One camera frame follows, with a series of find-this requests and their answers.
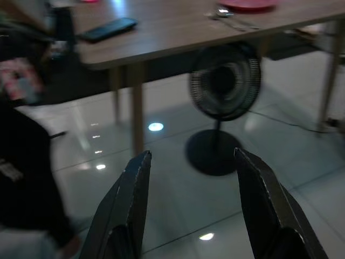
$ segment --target smartphone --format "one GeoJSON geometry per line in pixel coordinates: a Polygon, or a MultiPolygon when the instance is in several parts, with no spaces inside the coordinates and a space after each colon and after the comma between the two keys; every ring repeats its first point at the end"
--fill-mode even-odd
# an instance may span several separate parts
{"type": "Polygon", "coordinates": [[[134,28],[138,24],[137,20],[132,18],[120,18],[110,23],[91,29],[77,35],[78,38],[90,43],[100,42],[101,40],[124,33],[134,28]]]}

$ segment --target fan base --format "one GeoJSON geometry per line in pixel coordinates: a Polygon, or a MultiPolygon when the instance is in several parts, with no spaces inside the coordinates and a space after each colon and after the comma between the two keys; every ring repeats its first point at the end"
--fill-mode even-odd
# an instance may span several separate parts
{"type": "Polygon", "coordinates": [[[187,142],[186,155],[189,162],[204,174],[227,175],[236,170],[233,151],[241,144],[232,135],[219,131],[215,148],[216,133],[216,129],[209,129],[193,135],[187,142]]]}

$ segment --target electric fan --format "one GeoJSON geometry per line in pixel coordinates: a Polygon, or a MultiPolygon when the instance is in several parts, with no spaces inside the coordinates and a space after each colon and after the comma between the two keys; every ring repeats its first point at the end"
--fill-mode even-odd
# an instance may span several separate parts
{"type": "Polygon", "coordinates": [[[222,121],[235,120],[253,105],[261,86],[260,60],[246,43],[208,47],[200,52],[190,73],[190,95],[216,128],[193,135],[186,155],[199,171],[225,175],[236,170],[233,158],[240,142],[221,131],[222,121]]]}

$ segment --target tile floor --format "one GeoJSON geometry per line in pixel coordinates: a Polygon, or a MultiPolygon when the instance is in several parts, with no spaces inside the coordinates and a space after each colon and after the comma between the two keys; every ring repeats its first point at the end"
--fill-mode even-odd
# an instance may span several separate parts
{"type": "MultiPolygon", "coordinates": [[[[264,60],[263,90],[252,109],[314,128],[327,58],[313,52],[277,62],[264,60]]],[[[344,87],[344,70],[339,77],[337,83],[344,87]]],[[[188,76],[144,88],[145,125],[161,122],[164,129],[150,132],[145,127],[153,160],[143,258],[253,258],[236,173],[206,176],[185,158],[188,138],[213,127],[213,120],[191,103],[188,76]],[[206,233],[214,233],[214,238],[199,240],[206,233]]],[[[55,177],[68,213],[93,215],[132,155],[129,89],[121,90],[119,125],[111,93],[35,108],[29,114],[52,132],[68,130],[53,143],[55,177]],[[106,167],[98,170],[97,165],[106,167]]],[[[275,170],[304,209],[329,258],[345,258],[343,139],[337,134],[319,138],[253,113],[225,122],[223,130],[275,170]]]]}

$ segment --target fan pole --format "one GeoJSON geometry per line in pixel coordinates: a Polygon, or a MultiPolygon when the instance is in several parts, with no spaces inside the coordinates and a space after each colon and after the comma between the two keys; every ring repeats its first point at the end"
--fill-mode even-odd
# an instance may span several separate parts
{"type": "Polygon", "coordinates": [[[219,145],[219,133],[220,133],[220,120],[216,121],[215,137],[213,139],[213,149],[216,151],[219,145]]]}

